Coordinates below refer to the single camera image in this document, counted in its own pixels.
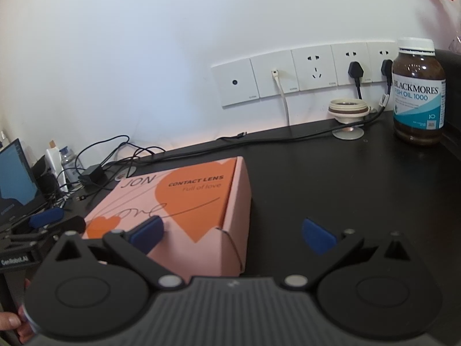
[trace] finger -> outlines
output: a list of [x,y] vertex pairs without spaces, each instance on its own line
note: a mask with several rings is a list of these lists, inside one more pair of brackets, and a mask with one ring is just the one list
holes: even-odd
[[26,317],[26,314],[24,312],[24,305],[22,305],[19,310],[18,310],[18,316],[21,319],[22,322],[27,322],[29,321]]
[[21,325],[21,320],[11,312],[0,312],[0,330],[13,330]]
[[19,342],[21,342],[22,344],[28,342],[30,339],[32,339],[34,337],[35,334],[31,334],[31,335],[27,335],[25,337],[20,337],[19,338]]
[[27,337],[31,334],[34,333],[34,331],[32,330],[31,328],[31,325],[26,322],[25,324],[21,325],[18,329],[17,329],[17,332],[19,334],[19,336],[21,337]]

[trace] plastic bottle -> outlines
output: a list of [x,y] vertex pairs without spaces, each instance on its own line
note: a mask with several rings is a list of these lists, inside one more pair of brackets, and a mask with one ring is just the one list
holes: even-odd
[[61,164],[61,154],[59,148],[56,147],[54,141],[50,142],[50,148],[45,151],[45,157],[51,167],[51,172],[58,180],[59,188],[67,192],[67,186],[65,185],[65,176],[63,175],[63,167]]
[[392,67],[394,130],[404,141],[436,144],[445,118],[445,72],[430,39],[402,38]]
[[[62,167],[65,170],[65,176],[68,179],[70,183],[72,182],[78,182],[78,177],[79,174],[77,170],[75,169],[75,160],[77,158],[77,155],[75,155],[74,151],[72,151],[69,147],[65,146],[61,152],[61,157],[62,157]],[[78,169],[83,169],[83,165],[80,162],[80,159],[77,160],[77,168]]]
[[0,151],[10,145],[10,140],[6,137],[5,133],[0,131]]

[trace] laptop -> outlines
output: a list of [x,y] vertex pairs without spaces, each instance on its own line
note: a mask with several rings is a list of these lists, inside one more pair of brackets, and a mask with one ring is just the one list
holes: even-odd
[[19,139],[0,152],[0,226],[15,224],[47,204]]

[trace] white bottle cap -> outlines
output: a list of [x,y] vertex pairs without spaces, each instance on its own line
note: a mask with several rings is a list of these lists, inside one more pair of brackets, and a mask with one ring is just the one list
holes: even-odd
[[434,42],[431,39],[401,38],[397,43],[400,53],[435,56]]

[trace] power adapter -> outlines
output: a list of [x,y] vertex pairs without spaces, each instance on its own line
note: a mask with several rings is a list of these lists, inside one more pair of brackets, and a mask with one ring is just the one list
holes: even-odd
[[93,183],[98,183],[104,175],[104,169],[102,169],[101,164],[96,164],[85,169],[78,178],[83,186],[91,186]]

